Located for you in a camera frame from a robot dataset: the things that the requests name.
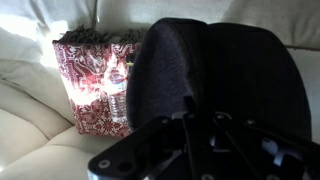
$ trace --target black fabric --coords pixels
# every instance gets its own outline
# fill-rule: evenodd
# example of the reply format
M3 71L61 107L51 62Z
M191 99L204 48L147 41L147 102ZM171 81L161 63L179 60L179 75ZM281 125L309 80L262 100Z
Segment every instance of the black fabric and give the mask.
M184 96L203 110L264 121L311 139L302 79L271 32L237 24L162 19L142 43L127 90L130 127L186 111Z

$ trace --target water bottle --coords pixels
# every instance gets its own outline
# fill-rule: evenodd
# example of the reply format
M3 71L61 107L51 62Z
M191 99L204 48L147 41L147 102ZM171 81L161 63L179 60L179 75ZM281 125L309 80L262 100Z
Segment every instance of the water bottle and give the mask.
M111 118L114 122L124 123L126 116L127 79L115 67L108 73L106 89L110 106Z

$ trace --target plastic bottle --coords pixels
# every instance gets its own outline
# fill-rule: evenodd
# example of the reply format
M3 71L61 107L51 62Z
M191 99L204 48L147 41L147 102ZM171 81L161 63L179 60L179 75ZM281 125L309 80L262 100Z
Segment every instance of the plastic bottle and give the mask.
M116 58L111 58L111 61L108 62L105 85L112 120L119 123L126 122L127 73L123 67L117 65Z

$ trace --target cream leather couch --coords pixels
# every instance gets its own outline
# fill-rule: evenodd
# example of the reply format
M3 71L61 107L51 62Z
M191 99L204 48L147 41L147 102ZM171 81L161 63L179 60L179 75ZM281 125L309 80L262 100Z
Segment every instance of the cream leather couch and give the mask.
M120 33L183 17L269 29L298 65L320 143L319 9L318 0L2 0L0 179L87 179L88 161L119 140L74 127L51 41L82 24Z

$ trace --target screw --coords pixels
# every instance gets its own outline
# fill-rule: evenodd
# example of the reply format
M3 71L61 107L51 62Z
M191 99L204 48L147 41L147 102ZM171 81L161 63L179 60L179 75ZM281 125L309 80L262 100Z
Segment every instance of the screw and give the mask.
M188 118L189 118L189 119L194 119L195 116L194 116L194 114L189 114L189 115L188 115Z
M99 162L99 168L101 169L108 168L110 165L111 165L111 162L106 159Z
M217 119L225 119L225 115L223 115L223 114L218 114L218 115L217 115Z
M249 120L247 120L247 123L248 123L249 125L253 125L253 124L256 124L256 121L255 121L255 120L252 120L252 119L249 119Z
M203 174L201 180L214 180L214 177L211 174Z
M168 119L163 119L163 120L162 120L162 124L167 124L168 122L169 122Z
M266 180L281 180L278 176L269 174L266 178Z

